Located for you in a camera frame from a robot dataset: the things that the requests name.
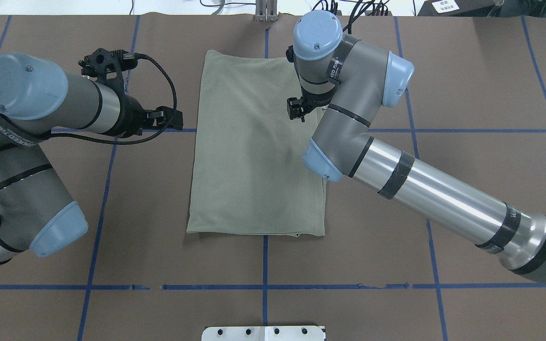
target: white label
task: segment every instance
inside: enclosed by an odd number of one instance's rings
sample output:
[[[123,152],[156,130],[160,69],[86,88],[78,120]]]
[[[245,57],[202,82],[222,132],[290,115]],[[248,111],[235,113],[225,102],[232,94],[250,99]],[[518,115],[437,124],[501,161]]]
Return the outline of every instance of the white label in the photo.
[[[438,13],[446,13],[460,9],[455,0],[441,0],[438,2],[432,2],[431,5],[433,5]]]

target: metal bracket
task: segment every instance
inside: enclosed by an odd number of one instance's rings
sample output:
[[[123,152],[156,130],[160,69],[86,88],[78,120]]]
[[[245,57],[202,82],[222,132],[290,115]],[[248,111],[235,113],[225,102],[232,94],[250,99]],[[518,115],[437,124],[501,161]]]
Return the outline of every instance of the metal bracket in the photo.
[[[256,21],[277,21],[277,0],[256,0]]]
[[[201,341],[326,341],[324,326],[209,327]]]

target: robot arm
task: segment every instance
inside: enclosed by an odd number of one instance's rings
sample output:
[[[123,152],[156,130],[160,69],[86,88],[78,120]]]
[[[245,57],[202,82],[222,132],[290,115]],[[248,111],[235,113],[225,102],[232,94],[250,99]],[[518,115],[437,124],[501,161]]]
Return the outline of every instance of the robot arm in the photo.
[[[96,77],[93,82],[28,54],[0,56],[0,265],[28,249],[48,256],[87,231],[82,210],[37,145],[54,136],[77,137],[53,134],[53,127],[120,138],[141,135],[143,128],[182,130],[175,98],[174,108],[144,110],[125,94],[122,72],[138,59],[154,62],[144,54],[96,50],[80,61],[82,75]],[[134,142],[85,139],[135,144],[157,135]]]
[[[379,108],[395,106],[405,91],[410,62],[342,37],[338,19],[325,11],[297,22],[286,55],[303,92],[288,99],[290,118],[329,103],[303,155],[307,168],[331,181],[359,179],[496,254],[515,274],[546,284],[546,216],[520,212],[367,134]]]

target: towel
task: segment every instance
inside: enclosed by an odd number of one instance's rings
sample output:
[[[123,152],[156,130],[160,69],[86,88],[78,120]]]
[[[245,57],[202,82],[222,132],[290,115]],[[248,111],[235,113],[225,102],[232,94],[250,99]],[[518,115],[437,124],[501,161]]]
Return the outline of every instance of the towel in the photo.
[[[188,233],[324,235],[326,182],[301,160],[323,112],[291,121],[299,96],[285,58],[206,53]]]

